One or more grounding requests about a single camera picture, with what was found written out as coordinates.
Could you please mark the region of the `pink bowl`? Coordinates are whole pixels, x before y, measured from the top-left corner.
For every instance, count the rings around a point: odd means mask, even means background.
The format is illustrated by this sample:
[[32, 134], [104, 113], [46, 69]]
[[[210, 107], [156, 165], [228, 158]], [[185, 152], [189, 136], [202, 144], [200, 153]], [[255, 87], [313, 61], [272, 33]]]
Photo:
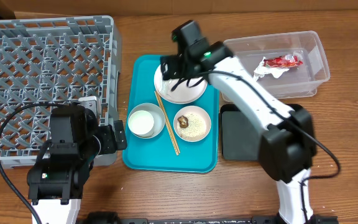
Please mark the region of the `pink bowl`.
[[176, 113], [173, 128], [182, 140], [198, 142], [209, 134], [212, 122], [209, 114], [201, 107], [186, 106]]

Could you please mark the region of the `small white cup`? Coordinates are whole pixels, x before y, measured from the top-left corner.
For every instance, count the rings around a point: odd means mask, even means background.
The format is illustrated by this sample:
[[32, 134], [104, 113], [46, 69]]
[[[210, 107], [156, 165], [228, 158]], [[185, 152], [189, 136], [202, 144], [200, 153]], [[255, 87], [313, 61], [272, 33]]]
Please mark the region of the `small white cup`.
[[132, 113], [128, 120], [130, 131], [136, 136], [147, 138], [154, 132], [154, 117], [145, 110], [139, 110]]

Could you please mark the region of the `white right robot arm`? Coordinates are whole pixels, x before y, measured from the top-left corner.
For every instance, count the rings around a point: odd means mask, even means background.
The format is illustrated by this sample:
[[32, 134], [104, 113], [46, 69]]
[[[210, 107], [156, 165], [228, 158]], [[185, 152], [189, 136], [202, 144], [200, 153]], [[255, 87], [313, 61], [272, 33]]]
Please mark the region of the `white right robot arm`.
[[163, 80], [189, 83], [199, 78], [224, 93], [257, 131], [258, 162], [277, 183], [281, 221], [309, 223], [313, 210], [308, 179], [316, 155], [309, 112], [272, 96], [251, 78], [223, 42], [210, 44], [196, 21], [178, 26], [171, 38], [178, 52], [160, 59]]

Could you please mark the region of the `red snack wrapper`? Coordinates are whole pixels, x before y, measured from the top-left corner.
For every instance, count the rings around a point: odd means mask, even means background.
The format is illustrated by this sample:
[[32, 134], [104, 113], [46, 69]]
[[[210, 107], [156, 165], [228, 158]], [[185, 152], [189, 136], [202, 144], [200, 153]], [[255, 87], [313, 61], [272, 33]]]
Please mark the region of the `red snack wrapper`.
[[282, 55], [264, 60], [266, 67], [292, 68], [302, 65], [303, 62], [293, 54]]

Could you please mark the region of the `brown food scrap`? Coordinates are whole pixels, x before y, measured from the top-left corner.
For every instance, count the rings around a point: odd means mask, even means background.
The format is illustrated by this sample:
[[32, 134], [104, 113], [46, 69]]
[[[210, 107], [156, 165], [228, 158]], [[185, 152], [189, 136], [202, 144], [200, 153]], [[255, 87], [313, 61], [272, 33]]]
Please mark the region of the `brown food scrap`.
[[189, 125], [188, 118], [186, 116], [180, 116], [177, 121], [180, 128], [187, 128]]

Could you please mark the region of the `pile of rice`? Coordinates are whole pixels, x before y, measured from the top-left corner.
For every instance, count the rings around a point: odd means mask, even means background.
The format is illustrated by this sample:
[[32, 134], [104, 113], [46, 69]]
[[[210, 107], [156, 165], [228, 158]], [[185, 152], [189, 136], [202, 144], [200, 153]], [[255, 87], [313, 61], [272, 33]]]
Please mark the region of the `pile of rice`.
[[203, 117], [197, 113], [186, 113], [182, 116], [188, 118], [189, 125], [187, 128], [180, 128], [177, 124], [178, 135], [188, 141], [197, 141], [206, 132], [206, 123]]

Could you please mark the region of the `white round plate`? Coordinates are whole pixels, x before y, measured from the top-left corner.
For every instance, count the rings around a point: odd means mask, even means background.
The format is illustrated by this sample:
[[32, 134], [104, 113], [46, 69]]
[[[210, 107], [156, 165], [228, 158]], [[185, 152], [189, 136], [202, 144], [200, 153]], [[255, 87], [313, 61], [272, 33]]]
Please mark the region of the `white round plate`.
[[160, 65], [157, 67], [154, 74], [154, 86], [157, 93], [164, 100], [169, 101], [171, 103], [192, 103], [203, 95], [208, 86], [208, 82], [203, 80], [195, 87], [191, 87], [192, 85], [196, 84], [198, 81], [201, 80], [201, 78], [194, 78], [190, 80], [189, 86], [187, 86], [186, 81], [184, 81], [183, 83], [179, 84], [174, 91], [172, 91], [172, 88], [175, 86], [178, 79], [163, 81], [160, 67]]

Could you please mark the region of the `white napkin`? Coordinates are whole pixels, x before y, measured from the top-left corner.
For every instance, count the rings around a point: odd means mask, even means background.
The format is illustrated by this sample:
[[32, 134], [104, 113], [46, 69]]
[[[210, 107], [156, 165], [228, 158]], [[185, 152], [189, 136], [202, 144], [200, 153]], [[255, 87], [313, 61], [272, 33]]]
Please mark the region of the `white napkin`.
[[271, 74], [274, 78], [280, 78], [285, 72], [289, 71], [289, 68], [279, 68], [279, 67], [266, 67], [264, 65], [264, 60], [259, 63], [258, 67], [254, 70], [253, 79], [257, 81], [260, 78], [263, 78], [265, 75]]

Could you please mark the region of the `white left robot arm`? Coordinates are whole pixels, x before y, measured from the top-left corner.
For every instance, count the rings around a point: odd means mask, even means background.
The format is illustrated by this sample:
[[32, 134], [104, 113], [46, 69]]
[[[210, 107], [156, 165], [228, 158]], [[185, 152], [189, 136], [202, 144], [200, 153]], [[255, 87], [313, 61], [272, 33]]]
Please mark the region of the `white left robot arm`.
[[100, 126], [96, 109], [52, 110], [51, 137], [27, 174], [33, 223], [75, 223], [94, 160], [127, 147], [123, 122]]

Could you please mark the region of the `grey-white bowl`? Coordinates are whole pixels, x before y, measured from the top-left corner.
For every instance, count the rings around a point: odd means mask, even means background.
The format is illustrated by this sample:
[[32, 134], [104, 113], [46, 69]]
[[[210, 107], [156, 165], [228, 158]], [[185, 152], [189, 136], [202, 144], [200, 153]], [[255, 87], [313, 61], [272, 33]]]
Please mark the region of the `grey-white bowl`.
[[153, 103], [142, 103], [142, 104], [137, 105], [129, 113], [129, 117], [132, 113], [134, 113], [135, 111], [139, 111], [139, 110], [145, 110], [145, 111], [150, 112], [152, 114], [152, 116], [154, 117], [154, 121], [155, 121], [153, 134], [150, 137], [143, 138], [143, 139], [149, 139], [149, 138], [156, 137], [163, 130], [163, 128], [165, 126], [165, 116], [163, 114], [162, 109]]

